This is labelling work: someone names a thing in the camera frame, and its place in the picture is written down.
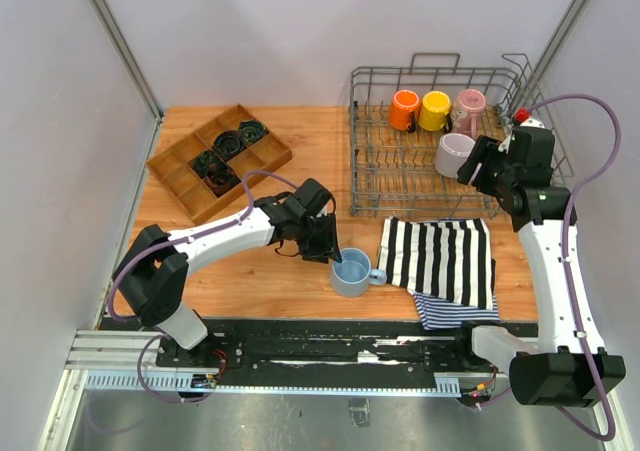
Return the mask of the lilac grey mug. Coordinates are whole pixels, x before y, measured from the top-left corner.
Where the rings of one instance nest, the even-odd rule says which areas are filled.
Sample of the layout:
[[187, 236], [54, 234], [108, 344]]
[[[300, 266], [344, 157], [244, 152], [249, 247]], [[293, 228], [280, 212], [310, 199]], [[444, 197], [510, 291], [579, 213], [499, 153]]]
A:
[[456, 179], [458, 170], [470, 156], [475, 144], [476, 141], [465, 134], [443, 135], [434, 158], [436, 172], [446, 178]]

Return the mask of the light blue mug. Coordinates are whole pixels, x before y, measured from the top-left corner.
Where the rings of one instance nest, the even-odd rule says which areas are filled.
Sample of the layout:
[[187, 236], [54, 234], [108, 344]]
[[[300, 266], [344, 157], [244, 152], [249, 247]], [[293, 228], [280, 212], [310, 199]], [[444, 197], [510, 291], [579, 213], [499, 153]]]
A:
[[357, 248], [343, 248], [341, 262], [330, 268], [329, 283], [340, 296], [356, 298], [363, 295], [371, 285], [384, 285], [386, 272], [372, 266], [367, 254]]

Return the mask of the pink ghost pattern mug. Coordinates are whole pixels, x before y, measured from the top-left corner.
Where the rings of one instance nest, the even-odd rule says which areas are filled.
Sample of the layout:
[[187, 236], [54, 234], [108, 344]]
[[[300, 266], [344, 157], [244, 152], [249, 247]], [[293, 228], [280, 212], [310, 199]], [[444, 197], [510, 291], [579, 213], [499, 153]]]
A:
[[450, 112], [451, 131], [476, 139], [478, 125], [486, 106], [486, 97], [482, 92], [471, 88], [462, 90]]

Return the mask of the yellow enamel mug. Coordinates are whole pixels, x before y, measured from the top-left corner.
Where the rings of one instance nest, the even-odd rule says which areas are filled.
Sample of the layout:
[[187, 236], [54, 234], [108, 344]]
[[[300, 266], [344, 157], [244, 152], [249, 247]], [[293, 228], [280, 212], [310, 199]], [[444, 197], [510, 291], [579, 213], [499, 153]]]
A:
[[421, 102], [418, 126], [430, 132], [448, 132], [452, 103], [447, 94], [441, 91], [426, 93]]

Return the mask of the orange glass mug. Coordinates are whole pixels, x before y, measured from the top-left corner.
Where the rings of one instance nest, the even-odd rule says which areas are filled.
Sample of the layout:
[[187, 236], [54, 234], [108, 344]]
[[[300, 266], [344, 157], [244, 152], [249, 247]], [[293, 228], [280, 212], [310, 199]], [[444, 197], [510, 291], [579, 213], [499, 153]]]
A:
[[420, 109], [421, 99], [417, 93], [408, 89], [396, 91], [390, 104], [389, 125], [398, 131], [414, 133]]

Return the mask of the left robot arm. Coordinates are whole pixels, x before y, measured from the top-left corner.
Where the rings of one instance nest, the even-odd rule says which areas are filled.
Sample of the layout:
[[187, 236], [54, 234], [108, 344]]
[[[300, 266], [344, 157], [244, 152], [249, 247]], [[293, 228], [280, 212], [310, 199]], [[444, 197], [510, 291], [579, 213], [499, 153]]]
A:
[[148, 226], [116, 268], [110, 293], [120, 292], [131, 318], [163, 332], [190, 365], [203, 366], [213, 357], [214, 342], [183, 300], [188, 278], [227, 257], [286, 241], [305, 261], [340, 263], [335, 205], [332, 193], [309, 178], [292, 192], [250, 198], [244, 210], [214, 222], [171, 232]]

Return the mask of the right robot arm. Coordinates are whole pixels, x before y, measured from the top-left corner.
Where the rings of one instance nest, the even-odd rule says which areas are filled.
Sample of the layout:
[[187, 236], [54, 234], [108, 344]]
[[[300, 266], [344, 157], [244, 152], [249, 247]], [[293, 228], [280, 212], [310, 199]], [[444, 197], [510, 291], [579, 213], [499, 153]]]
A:
[[570, 192], [552, 183], [554, 148], [551, 131], [517, 126], [503, 141], [479, 137], [458, 172], [459, 183], [495, 198], [511, 218], [532, 274], [538, 340], [526, 342], [502, 325], [472, 324], [453, 358], [466, 371], [494, 365], [523, 405], [591, 408], [601, 400], [596, 385], [611, 391], [626, 367], [606, 351], [590, 313]]

